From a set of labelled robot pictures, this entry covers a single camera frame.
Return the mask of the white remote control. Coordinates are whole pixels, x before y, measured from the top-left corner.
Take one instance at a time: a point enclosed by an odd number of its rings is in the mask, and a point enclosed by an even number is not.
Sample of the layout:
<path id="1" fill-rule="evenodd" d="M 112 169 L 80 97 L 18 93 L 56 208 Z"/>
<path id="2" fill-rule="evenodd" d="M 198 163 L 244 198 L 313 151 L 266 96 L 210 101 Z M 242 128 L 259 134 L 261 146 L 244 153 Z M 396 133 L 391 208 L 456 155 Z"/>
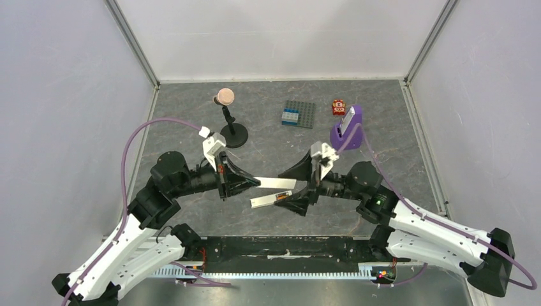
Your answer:
<path id="1" fill-rule="evenodd" d="M 291 194 L 293 194 L 292 190 L 283 191 L 283 192 L 291 192 Z M 270 195 L 267 195 L 267 196 L 261 196 L 261 197 L 257 197 L 257 198 L 251 198 L 250 199 L 251 208 L 266 207 L 266 206 L 269 206 L 269 205 L 273 205 L 276 201 L 283 200 L 284 198 L 276 199 L 276 195 L 279 194 L 279 193 L 274 193 L 274 194 L 270 194 Z"/>

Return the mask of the orange battery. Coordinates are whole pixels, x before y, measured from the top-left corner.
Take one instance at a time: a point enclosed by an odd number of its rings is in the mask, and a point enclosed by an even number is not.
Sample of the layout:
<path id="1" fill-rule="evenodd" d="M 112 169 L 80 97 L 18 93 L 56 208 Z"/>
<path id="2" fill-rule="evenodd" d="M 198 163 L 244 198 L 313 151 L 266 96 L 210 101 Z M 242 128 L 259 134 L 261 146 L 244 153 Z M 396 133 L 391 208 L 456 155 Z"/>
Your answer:
<path id="1" fill-rule="evenodd" d="M 282 199 L 282 198 L 286 198 L 288 196 L 291 196 L 291 192 L 283 192 L 283 193 L 279 193 L 276 195 L 276 199 Z"/>

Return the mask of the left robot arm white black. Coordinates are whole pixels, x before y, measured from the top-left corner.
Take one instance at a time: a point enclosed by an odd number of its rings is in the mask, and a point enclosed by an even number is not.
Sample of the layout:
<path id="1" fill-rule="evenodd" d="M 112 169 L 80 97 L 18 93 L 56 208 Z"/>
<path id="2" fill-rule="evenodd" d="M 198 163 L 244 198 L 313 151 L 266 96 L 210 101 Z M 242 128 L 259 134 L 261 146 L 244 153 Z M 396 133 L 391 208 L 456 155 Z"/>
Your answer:
<path id="1" fill-rule="evenodd" d="M 133 258 L 148 238 L 161 230 L 181 207 L 178 198 L 218 190 L 222 198 L 261 186 L 260 179 L 232 164 L 225 152 L 194 170 L 177 151 L 162 154 L 146 185 L 123 210 L 121 221 L 95 253 L 71 273 L 52 280 L 63 305 L 117 305 L 157 269 L 180 258 L 195 259 L 200 237 L 187 224 L 173 227 L 156 246 Z"/>

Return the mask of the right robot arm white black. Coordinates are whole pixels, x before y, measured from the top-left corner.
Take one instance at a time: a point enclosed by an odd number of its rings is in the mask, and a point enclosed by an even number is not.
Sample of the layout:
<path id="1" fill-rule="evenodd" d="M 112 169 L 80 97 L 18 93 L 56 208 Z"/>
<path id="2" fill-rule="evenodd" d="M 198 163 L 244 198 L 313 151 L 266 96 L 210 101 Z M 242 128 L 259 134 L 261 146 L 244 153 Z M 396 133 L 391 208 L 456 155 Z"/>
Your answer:
<path id="1" fill-rule="evenodd" d="M 412 259 L 436 265 L 461 277 L 474 288 L 504 297 L 515 257 L 510 233 L 494 228 L 487 232 L 453 222 L 397 194 L 382 184 L 383 177 L 369 161 L 355 163 L 346 175 L 317 170 L 318 160 L 306 154 L 278 175 L 305 181 L 306 187 L 278 200 L 275 206 L 305 216 L 320 196 L 357 200 L 361 217 L 376 225 L 368 243 L 377 260 Z"/>

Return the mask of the white remote battery cover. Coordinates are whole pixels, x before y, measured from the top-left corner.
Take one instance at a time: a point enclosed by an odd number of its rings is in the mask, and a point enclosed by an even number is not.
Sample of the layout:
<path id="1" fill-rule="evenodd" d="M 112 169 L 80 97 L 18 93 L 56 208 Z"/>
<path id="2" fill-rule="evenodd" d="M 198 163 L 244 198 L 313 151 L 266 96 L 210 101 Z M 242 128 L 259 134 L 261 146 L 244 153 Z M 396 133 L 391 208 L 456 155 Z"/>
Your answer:
<path id="1" fill-rule="evenodd" d="M 265 189 L 293 189 L 297 183 L 292 178 L 255 177 L 260 181 L 258 188 Z"/>

